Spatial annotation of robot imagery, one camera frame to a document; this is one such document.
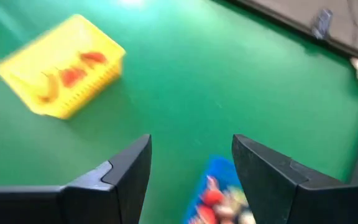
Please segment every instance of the food item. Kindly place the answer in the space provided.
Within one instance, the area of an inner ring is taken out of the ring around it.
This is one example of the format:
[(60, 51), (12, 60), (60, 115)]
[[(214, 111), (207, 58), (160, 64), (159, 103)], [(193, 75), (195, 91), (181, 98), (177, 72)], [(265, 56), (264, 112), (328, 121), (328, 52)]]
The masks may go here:
[(248, 200), (244, 192), (237, 187), (229, 187), (229, 192), (233, 200), (239, 202), (241, 205), (248, 206)]
[(81, 80), (85, 75), (86, 72), (83, 69), (76, 67), (64, 69), (60, 72), (62, 83), (67, 88), (73, 87), (78, 80)]
[(212, 208), (205, 205), (198, 205), (196, 210), (204, 224), (217, 224), (218, 221)]
[(98, 63), (104, 63), (107, 61), (104, 54), (100, 52), (88, 52), (80, 55), (81, 60), (90, 60)]
[(250, 212), (243, 212), (240, 216), (239, 224), (256, 224), (254, 215)]
[(211, 176), (206, 176), (206, 186), (208, 189), (219, 189), (219, 183), (218, 183), (218, 180), (216, 180), (215, 177), (211, 177)]
[(218, 189), (206, 189), (202, 194), (201, 199), (206, 205), (213, 206), (222, 203), (224, 195)]
[(222, 220), (221, 224), (234, 224), (232, 220)]
[(59, 84), (54, 75), (44, 74), (48, 78), (48, 92), (46, 95), (40, 95), (39, 98), (42, 103), (50, 103), (56, 100), (59, 96)]
[(207, 175), (206, 189), (196, 206), (197, 215), (188, 220), (188, 224), (255, 224), (242, 189), (226, 184)]
[(215, 205), (214, 212), (219, 218), (228, 220), (232, 220), (236, 216), (235, 211), (226, 205)]

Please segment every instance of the blue tray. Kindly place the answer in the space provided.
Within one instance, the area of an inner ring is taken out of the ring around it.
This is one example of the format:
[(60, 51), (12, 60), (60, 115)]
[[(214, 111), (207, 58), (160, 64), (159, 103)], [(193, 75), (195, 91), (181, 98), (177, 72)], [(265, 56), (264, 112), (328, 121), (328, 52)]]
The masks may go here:
[(208, 169), (201, 177), (195, 195), (187, 208), (185, 220), (183, 221), (184, 224), (188, 224), (188, 220), (197, 214), (196, 205), (202, 203), (199, 195), (206, 189), (207, 175), (213, 176), (218, 180), (219, 188), (221, 190), (226, 190), (228, 186), (235, 186), (242, 189), (240, 180), (237, 176), (236, 167), (234, 167), (232, 162), (222, 157), (211, 159)]

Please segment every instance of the red fruit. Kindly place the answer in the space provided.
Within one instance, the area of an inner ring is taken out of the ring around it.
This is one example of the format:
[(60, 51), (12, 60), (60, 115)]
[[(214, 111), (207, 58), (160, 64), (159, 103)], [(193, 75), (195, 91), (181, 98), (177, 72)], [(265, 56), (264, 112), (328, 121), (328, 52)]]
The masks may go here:
[(106, 62), (106, 57), (104, 56), (104, 54), (100, 52), (82, 53), (80, 57), (82, 60), (92, 60), (94, 62), (99, 62), (99, 63)]
[(209, 206), (222, 203), (224, 200), (223, 193), (218, 189), (206, 189), (201, 196), (202, 201)]
[(73, 87), (75, 83), (85, 75), (85, 71), (79, 68), (64, 69), (60, 72), (62, 83), (67, 88)]
[(214, 210), (205, 205), (199, 205), (196, 207), (198, 216), (202, 219), (205, 224), (217, 224), (218, 220), (216, 219)]

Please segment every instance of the green table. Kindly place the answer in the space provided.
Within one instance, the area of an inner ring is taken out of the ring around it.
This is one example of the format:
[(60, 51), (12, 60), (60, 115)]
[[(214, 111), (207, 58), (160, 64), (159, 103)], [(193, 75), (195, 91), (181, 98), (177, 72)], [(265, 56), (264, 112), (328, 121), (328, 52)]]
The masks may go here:
[(31, 113), (0, 80), (0, 185), (67, 183), (144, 133), (141, 223), (180, 223), (234, 133), (349, 177), (358, 82), (346, 58), (225, 2), (0, 0), (0, 59), (75, 13), (126, 49), (123, 77), (68, 121)]

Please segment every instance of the yellow basket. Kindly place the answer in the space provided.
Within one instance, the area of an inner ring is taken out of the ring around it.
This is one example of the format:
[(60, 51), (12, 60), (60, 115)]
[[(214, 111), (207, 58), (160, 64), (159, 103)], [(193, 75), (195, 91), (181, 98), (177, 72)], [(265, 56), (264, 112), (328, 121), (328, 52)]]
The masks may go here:
[(74, 15), (0, 62), (0, 76), (34, 113), (67, 119), (121, 75), (124, 54)]

